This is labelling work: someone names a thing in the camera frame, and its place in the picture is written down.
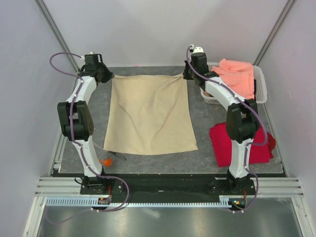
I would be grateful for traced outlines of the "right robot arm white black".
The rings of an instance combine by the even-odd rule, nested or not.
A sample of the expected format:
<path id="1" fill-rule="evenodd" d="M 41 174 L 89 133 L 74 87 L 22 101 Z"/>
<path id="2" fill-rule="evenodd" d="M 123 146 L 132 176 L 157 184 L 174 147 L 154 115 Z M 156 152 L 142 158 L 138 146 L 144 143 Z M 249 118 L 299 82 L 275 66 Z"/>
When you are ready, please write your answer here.
<path id="1" fill-rule="evenodd" d="M 227 111 L 226 132 L 231 139 L 232 160 L 226 188 L 229 193 L 238 194 L 251 173 L 251 147 L 263 146 L 268 141 L 264 123 L 258 115 L 257 102 L 238 95 L 216 72 L 211 72 L 206 53 L 201 47 L 192 44 L 186 50 L 183 78 L 193 80 L 200 89 L 214 96 Z"/>

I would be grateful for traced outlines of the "white plastic basket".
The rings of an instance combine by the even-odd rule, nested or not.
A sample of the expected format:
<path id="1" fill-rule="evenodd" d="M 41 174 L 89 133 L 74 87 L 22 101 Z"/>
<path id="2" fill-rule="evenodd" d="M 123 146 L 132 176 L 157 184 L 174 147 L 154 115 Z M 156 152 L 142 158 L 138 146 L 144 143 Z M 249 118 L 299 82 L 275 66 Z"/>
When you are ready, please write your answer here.
<path id="1" fill-rule="evenodd" d="M 254 80 L 256 82 L 256 89 L 255 89 L 256 101 L 258 104 L 265 104 L 267 101 L 267 88 L 266 88 L 264 74 L 261 68 L 258 66 L 253 66 L 253 72 L 254 72 Z M 220 105 L 220 103 L 215 97 L 206 96 L 202 89 L 200 89 L 200 95 L 202 96 L 206 104 Z"/>

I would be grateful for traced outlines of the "red cloth napkin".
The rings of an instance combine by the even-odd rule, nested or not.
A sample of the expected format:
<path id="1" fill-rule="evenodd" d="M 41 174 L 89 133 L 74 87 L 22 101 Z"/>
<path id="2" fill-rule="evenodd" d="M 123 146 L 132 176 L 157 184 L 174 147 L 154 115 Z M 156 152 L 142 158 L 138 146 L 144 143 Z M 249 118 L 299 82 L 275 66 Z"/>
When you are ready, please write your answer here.
<path id="1" fill-rule="evenodd" d="M 250 164 L 268 163 L 274 157 L 272 151 L 276 147 L 276 140 L 267 133 L 268 141 L 264 146 L 251 146 Z M 209 137 L 212 142 L 217 165 L 219 167 L 230 166 L 232 160 L 232 141 L 226 132 L 226 123 L 216 124 L 210 128 Z"/>

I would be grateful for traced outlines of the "orange plastic spoon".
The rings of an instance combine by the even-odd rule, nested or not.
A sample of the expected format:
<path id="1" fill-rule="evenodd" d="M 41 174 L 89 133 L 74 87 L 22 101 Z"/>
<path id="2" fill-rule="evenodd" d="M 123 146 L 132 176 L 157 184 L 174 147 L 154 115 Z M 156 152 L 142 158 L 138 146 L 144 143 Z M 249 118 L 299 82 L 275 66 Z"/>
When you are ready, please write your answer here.
<path id="1" fill-rule="evenodd" d="M 105 167 L 110 167 L 113 164 L 113 160 L 111 158 L 107 158 L 105 160 L 99 160 L 99 162 Z"/>

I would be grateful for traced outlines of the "dark cloth in basket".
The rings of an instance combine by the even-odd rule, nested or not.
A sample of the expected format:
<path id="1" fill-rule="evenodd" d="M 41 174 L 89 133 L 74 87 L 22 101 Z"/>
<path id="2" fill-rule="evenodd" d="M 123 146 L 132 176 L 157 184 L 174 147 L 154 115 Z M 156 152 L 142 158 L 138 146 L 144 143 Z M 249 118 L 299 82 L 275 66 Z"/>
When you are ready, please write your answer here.
<path id="1" fill-rule="evenodd" d="M 256 92 L 257 92 L 257 80 L 254 79 L 254 97 L 256 97 Z"/>

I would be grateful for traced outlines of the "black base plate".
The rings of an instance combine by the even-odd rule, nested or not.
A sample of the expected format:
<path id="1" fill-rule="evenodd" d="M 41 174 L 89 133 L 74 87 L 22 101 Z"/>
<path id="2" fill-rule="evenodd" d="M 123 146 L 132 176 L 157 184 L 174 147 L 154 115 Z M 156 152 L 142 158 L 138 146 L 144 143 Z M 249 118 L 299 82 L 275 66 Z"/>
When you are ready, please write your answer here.
<path id="1" fill-rule="evenodd" d="M 228 175 L 217 178 L 210 174 L 127 174 L 118 176 L 77 177 L 81 195 L 94 198 L 113 198 L 119 207 L 93 207 L 93 210 L 110 212 L 122 210 L 129 202 L 218 202 L 220 197 L 229 200 L 246 200 L 257 196 L 258 180 L 251 176 L 241 183 L 230 182 Z M 244 209 L 233 204 L 230 210 Z"/>

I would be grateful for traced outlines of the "beige cloth napkin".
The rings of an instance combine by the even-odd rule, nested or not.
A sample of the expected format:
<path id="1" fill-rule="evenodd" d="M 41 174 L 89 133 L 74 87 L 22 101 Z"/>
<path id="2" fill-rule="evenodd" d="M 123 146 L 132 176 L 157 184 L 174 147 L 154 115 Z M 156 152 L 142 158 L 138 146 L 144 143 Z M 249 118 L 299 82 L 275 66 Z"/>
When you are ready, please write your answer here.
<path id="1" fill-rule="evenodd" d="M 104 149 L 150 156 L 197 150 L 183 76 L 115 76 Z"/>

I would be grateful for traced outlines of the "patterned cloth in basket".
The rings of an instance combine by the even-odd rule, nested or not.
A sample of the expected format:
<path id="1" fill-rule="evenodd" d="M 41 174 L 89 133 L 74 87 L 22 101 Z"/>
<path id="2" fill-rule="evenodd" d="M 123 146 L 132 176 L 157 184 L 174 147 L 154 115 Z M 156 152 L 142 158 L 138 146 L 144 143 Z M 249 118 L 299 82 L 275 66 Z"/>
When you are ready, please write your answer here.
<path id="1" fill-rule="evenodd" d="M 212 97 L 212 95 L 209 94 L 209 93 L 207 93 L 206 91 L 204 91 L 203 94 L 204 94 L 205 96 L 207 96 L 207 97 Z"/>

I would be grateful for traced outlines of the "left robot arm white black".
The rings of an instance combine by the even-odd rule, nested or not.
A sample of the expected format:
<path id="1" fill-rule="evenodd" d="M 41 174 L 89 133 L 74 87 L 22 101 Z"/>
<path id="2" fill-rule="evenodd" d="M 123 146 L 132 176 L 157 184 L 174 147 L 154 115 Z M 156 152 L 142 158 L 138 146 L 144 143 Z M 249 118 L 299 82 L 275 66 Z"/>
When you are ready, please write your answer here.
<path id="1" fill-rule="evenodd" d="M 100 83 L 107 83 L 114 74 L 104 64 L 101 54 L 89 53 L 82 57 L 84 65 L 76 75 L 77 83 L 71 96 L 57 105 L 62 134 L 77 150 L 88 178 L 103 175 L 93 145 L 94 123 L 88 108 L 92 93 Z"/>

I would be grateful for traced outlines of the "salmon pink cloth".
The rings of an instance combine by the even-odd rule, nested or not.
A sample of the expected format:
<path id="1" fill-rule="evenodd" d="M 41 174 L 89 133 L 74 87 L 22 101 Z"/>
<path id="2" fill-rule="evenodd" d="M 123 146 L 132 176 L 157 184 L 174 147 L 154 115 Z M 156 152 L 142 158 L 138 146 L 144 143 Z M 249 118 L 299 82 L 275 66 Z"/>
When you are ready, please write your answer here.
<path id="1" fill-rule="evenodd" d="M 246 99 L 254 99 L 254 70 L 248 62 L 222 59 L 211 71 L 217 73 L 222 81 L 235 93 Z"/>

